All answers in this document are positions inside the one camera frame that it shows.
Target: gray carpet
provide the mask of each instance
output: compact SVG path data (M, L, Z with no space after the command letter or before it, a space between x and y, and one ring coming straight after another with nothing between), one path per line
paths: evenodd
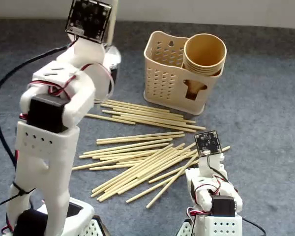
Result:
M25 59L68 43L64 24L56 20L0 20L0 78ZM225 167L243 198L241 215L264 226L270 236L295 236L295 29L118 22L114 41L122 53L122 67L114 99L146 104L142 96L143 50L155 30L181 36L210 32L224 39L229 52L224 75L204 113L194 119L208 130L217 129L223 146L232 146L225 155ZM29 65L2 89L0 118L11 147L20 96L32 73L52 58ZM99 108L92 112L99 113ZM96 138L169 131L94 119L84 119L79 126L77 153L97 148ZM183 141L192 142L193 135L177 142ZM76 159L75 165L88 162ZM71 196L92 204L112 235L173 236L191 204L185 179L175 182L149 210L145 206L156 192L125 203L148 184L103 203L89 197L92 188L119 172L74 172ZM0 202L7 198L13 176L0 143ZM40 197L35 194L37 207ZM5 207L0 206L0 228L4 215ZM250 225L243 228L245 236L261 234Z

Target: bamboo skewer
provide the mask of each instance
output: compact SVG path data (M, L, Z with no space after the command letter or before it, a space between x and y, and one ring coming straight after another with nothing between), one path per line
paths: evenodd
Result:
M172 118L180 118L183 119L182 115L179 114L174 114L174 113L166 113L166 112L158 112L158 111L143 111L143 110L138 110L138 109L133 109L133 108L126 108L126 107L121 107L121 106L116 106L116 105L109 105L109 104L100 104L101 107L108 107L114 109L120 109L123 111L128 111L128 112L139 112L142 114L154 114L158 116L165 116L165 117L172 117Z
M94 150L94 151L86 151L86 152L83 152L83 154L84 155L85 154L95 154L95 153L100 153L100 152L114 151L114 150L118 150L118 149L134 148L134 147L145 146L145 145L150 145L150 144L165 143L165 142L169 142L172 140L173 140L172 138L153 140L153 141L148 141L148 142L129 144L129 145L123 145L123 146L118 146L118 147L110 147L110 148Z
M170 110L165 110L165 109L153 109L151 107L139 107L139 106L133 106L128 105L128 104L123 104L123 103L116 103L116 102L111 102L111 101L105 101L103 104L108 104L108 105L114 105L118 107L125 107L125 108L130 108L130 109L137 109L137 110L142 110L142 111L154 111L154 112L159 112L159 113L170 113Z
M155 120L155 122L159 121L160 122L166 122L166 123L171 123L174 125L185 125L186 122L181 121L181 120L172 120L172 119L168 119L168 118L157 118L157 117L149 117L149 116L145 116L145 115L137 115L137 114L132 114L132 113L126 113L126 112L115 112L115 111L107 111L107 110L103 110L103 113L108 113L108 114L113 114L113 115L125 115L125 116L132 116L132 117L138 117L138 118L148 118L151 120Z
M226 147L222 148L222 152L225 152L225 151L227 151L229 149L231 149L231 146L226 146Z
M129 189L131 189L131 188L133 188L133 187L139 185L140 183L142 183L142 182L148 180L150 177L152 177L152 176L154 176L154 175L156 175L156 174L162 172L163 170L165 170L165 168L159 169L159 170L157 170L156 172L153 172L152 174L149 174L148 176L146 176L146 177L144 177L144 178L142 178L142 179L139 179L138 181L134 182L133 184L131 184L131 185L127 186L127 187L122 187L121 189L117 189L117 190L112 191L112 192L107 192L107 193L103 194L102 196L100 196L100 197L97 198L97 199L98 199L100 202L102 202L102 201L104 201L104 200L110 198L111 196L115 195L116 193L118 193L118 194L122 194L122 193L128 191Z
M129 114L136 114L136 115L144 115L147 117L171 119L171 120L176 120L176 121L186 122L186 123L196 123L194 120L187 120L187 119L183 119L180 117L167 116L167 115L159 114L159 113L144 112L144 111L138 111L138 110L123 109L123 108L113 108L113 111L124 112L124 113L129 113Z
M153 160L155 157L157 157L159 154L161 154L162 152L164 152L165 150L169 149L170 147L172 147L173 144L170 144L166 147L164 147L163 149L157 151L156 153L154 153L152 156L150 156L149 158L147 158L146 160L144 160L142 163L140 163L138 166L134 166L130 169L128 169L125 172L122 172L121 174L115 176L114 178L110 179L109 181L106 181L105 183L101 184L100 186L97 186L96 188L94 188L92 190L92 197L96 196L98 193L101 193L102 191L106 190L107 188L109 188L110 186L112 186L114 183L116 183L119 179L121 179L122 177L125 177L126 175L132 173L133 171L135 171L137 168L139 168L140 166L146 164L147 162L149 162L150 160Z
M183 152L185 152L187 149L192 148L195 144L196 144L196 143L192 143L191 145L185 147L184 149L182 149L182 150L180 150L180 151L178 151L178 152L176 152L176 153L174 153L174 154L171 154L171 156L170 156L171 159L173 159L173 158L175 158L175 157L181 155L181 154L182 154ZM155 168L158 168L158 167L159 167L159 163L155 163L155 164L149 166L148 168L144 169L142 172L138 173L136 176L137 176L137 178L141 178L141 177L144 176L146 173L149 173L150 171L155 170Z
M194 161L194 162L191 163L190 166L192 166L192 165L196 165L197 163L198 163L198 161ZM174 170L172 170L172 171L169 171L169 172L167 172L167 173L165 173L165 174L163 174L163 175L161 175L161 176L158 176L158 177L156 177L156 178L154 178L154 179L149 180L148 183L154 183L154 182L159 181L159 180L161 180L161 179L163 179L163 178L166 178L166 177L168 177L168 176L171 176L172 174L177 173L177 172L180 171L181 169L182 169L182 167L179 167L179 168L177 168L177 169L174 169Z
M193 129L198 129L198 130L205 130L206 129L205 127L202 127L202 126L190 125L190 124L186 124L183 122L170 121L168 119L150 118L150 117L139 116L139 115L133 116L132 114L121 115L121 117L129 117L129 118L133 118L133 119L147 120L147 121L152 121L152 122L160 123L160 124L168 124L168 125L174 125L174 126L185 127L185 128L193 128Z
M193 129L187 129L187 128L173 126L173 125L167 125L167 124L160 124L160 123L150 122L150 121L143 120L143 119L138 119L138 118L118 117L118 116L113 116L113 118L119 118L119 119L124 119L124 120L128 120L128 121L136 121L137 123L150 124L150 125L154 125L154 126L159 126L159 127L163 127L163 128L169 128L169 129L182 130L182 131L186 131L186 132L192 132L192 133L196 132Z
M115 121L115 122L125 123L125 124L135 124L135 122L125 122L124 120L121 120L121 119L116 119L116 118L111 118L111 117L104 117L104 116L99 116L99 115L94 115L94 114L86 114L85 116L86 117L91 117L91 118Z
M91 167L90 171L101 171L101 170L111 170L111 169L118 169L118 168L127 168L132 167L136 164L124 164L124 165L115 165L115 166L98 166L98 167Z
M147 162L145 165L143 165L142 167L140 167L136 171L134 171L131 176L125 177L122 181L118 182L116 185L111 186L109 189L107 189L105 191L105 193L107 193L107 192L112 193L114 190L118 190L121 187L125 187L125 184L127 184L128 182L134 180L136 178L135 174L142 171L142 170L144 170L146 168L147 164L153 164L154 161L158 162L159 160L162 160L162 159L166 158L169 153L172 153L175 150L175 148L171 147L168 150L162 152L161 155L159 155L158 158L153 159L153 161Z
M96 154L86 154L86 155L80 155L79 158L80 159L85 159L85 158L91 158L93 157L93 159L100 159L100 158L104 158L104 157L121 157L121 156L127 156L127 155L135 155L135 154L139 154L139 153L155 153L157 152L158 149L155 150L148 150L148 151L132 151L132 152L122 152L122 153L116 153L116 154L106 154L105 152L102 153L96 153Z
M160 183L158 183L157 185L155 185L155 186L153 186L153 187L151 187L151 188L149 188L149 189L147 189L147 190L145 190L145 191L143 191L143 192L137 194L136 196L134 196L134 197L128 199L128 200L126 201L126 203L130 203L130 202L132 202L132 201L134 201L134 200L137 200L138 198L140 198L140 197L142 197L142 196L148 194L149 192L152 192L153 190L155 190L155 189L157 189L157 188L159 188L159 187L165 185L166 183L168 183L169 181L171 181L172 178L173 178L173 177L170 177L170 178L164 180L163 182L160 182Z
M137 161L123 161L123 162L117 162L116 165L138 164L140 162L141 162L141 160L137 160Z
M154 147L162 147L162 146L167 146L168 144L169 143L146 145L146 146L142 146L142 147L132 147L132 148L122 149L122 151L131 151L131 150L138 150L138 149L145 149L145 148L148 149L148 148L154 148ZM76 167L73 167L72 170L77 171L77 170L87 169L87 168L90 168L90 167L95 167L95 166L98 165L98 163L103 163L103 162L96 162L96 163L91 163L91 164L87 164L87 165L76 166Z
M150 108L152 110L157 110L157 111L170 112L170 110L166 110L166 109L161 109L161 108L156 108L156 107L148 107L148 106L143 106L143 105L139 105L139 104L132 104L132 103L128 103L128 102L120 102L120 101L110 100L110 99L108 99L107 101L119 103L119 104L125 104L125 105L132 105L134 107L143 107L143 108Z
M184 134L175 134L175 135L164 135L164 136L157 136L157 137L145 137L145 138L135 138L135 139L118 139L118 140L111 140L111 141L96 141L97 145L103 144L115 144L115 143L126 143L126 142L139 142L139 141L146 141L146 140L159 140L159 139L166 139L166 138L180 138L184 137Z
M187 167L197 158L197 156L193 156L186 165L184 165L182 167L182 169L175 175L172 177L172 179L165 185L165 187L152 199L152 201L146 206L147 208L150 208L157 199L159 199L159 197L173 184L173 182L178 179L178 177L180 176L181 173L183 173Z
M140 135L133 135L133 136L97 139L97 141L101 142L101 141L110 141L110 140L119 140L119 139L134 139L134 138L156 137L156 136L174 135L174 134L183 134L183 132L175 131L175 132L165 132L165 133L155 133L155 134L140 134Z

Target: black cable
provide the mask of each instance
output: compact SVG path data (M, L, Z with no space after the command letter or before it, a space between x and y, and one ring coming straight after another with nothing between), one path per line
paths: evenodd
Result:
M220 175L220 176L224 179L225 182L229 183L228 179L227 179L227 178L226 178L221 172L219 172L217 169L215 169L215 168L213 168L212 166L210 166L210 156L209 156L209 155L206 156L206 161L207 161L207 166L208 166L211 170L213 170L213 171L216 172L218 175Z
M261 230L264 234L262 236L266 236L266 230L264 228L262 228L260 225L250 221L250 220L247 220L246 218L242 217L243 221L246 221L247 223L249 224L252 224L253 226L257 227L259 230Z
M1 89L2 85L3 85L3 84L4 84L4 83L5 83L5 82L6 82L6 81L12 76L12 75L14 75L18 70L22 69L24 66L26 66L26 65L28 65L28 64L30 64L30 63L32 63L32 62L34 62L34 61L37 61L37 60L39 60L39 59L42 59L42 58L44 58L44 57L47 57L47 56L50 56L50 55L52 55L52 54L55 54L55 53L61 52L61 51L65 50L65 49L68 49L68 48L71 47L71 46L72 46L77 40L78 40L78 37L77 37L72 43L70 43L70 44L68 44L68 45L62 46L62 47L60 47L60 48L54 48L54 49L52 49L52 50L49 50L49 51L47 51L47 52L45 52L45 53L43 53L43 54L40 54L40 55L38 55L38 56L35 56L35 57L33 57L33 58L31 58L31 59L29 59L29 60L27 60L27 61L21 63L20 65L16 66L15 68L13 68L10 72L8 72L8 73L7 73L7 74L6 74L6 75L0 80L0 89ZM5 138L4 138L4 135L3 135L3 133L2 133L2 129L1 129L1 125L0 125L0 140L1 140L1 142L2 142L2 145L3 145L4 149L5 149L5 151L8 153L8 155L9 155L9 157L10 157L10 159L11 159L14 168L16 169L16 160L15 160L15 157L14 157L14 155L13 155L13 153L12 153L12 151L11 151L9 145L8 145L8 143L6 142L6 140L5 140Z
M193 230L194 230L195 224L196 224L196 217L197 217L197 215L195 215L195 218L193 220L193 226L192 226L191 236L193 236L192 234L193 234Z

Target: beige plastic basket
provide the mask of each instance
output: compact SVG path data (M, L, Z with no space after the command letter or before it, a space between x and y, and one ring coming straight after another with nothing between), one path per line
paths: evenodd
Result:
M151 34L144 51L146 58L145 100L199 115L205 106L218 77L202 76L182 68L183 48L188 38L174 37L161 31ZM186 98L188 86L186 80L198 81L206 85L195 100Z

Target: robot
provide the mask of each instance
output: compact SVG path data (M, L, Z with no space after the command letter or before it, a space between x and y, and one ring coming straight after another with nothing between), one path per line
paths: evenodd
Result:
M242 199L227 179L216 130L195 136L199 167L186 170L193 202L177 236L242 236Z
M17 167L6 219L13 236L109 235L94 208L70 197L68 185L79 138L78 124L94 101L114 90L119 51L112 46L118 0L109 5L73 0L66 32L68 49L33 74L20 100ZM30 208L41 190L45 204Z

